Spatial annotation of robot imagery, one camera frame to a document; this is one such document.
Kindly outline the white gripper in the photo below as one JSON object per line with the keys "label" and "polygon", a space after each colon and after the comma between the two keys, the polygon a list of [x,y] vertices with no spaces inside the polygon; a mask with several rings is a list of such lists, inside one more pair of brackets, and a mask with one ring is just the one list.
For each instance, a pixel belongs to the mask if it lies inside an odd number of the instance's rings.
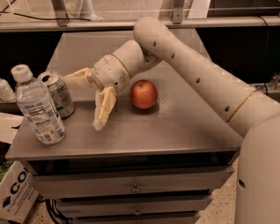
{"label": "white gripper", "polygon": [[131,78],[124,65],[114,55],[106,55],[93,68],[82,68],[63,78],[72,88],[89,88],[94,82],[102,91],[95,93],[93,126],[100,131],[106,125],[117,101],[117,92],[122,91]]}

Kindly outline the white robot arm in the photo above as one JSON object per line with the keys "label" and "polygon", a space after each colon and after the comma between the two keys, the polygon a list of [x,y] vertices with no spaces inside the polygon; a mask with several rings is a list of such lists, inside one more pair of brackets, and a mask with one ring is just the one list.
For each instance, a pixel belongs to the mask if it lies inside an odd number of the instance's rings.
{"label": "white robot arm", "polygon": [[161,21],[138,20],[133,39],[65,80],[77,87],[99,88],[94,126],[102,129],[117,94],[132,77],[161,61],[170,64],[243,138],[235,224],[280,224],[280,104],[185,45]]}

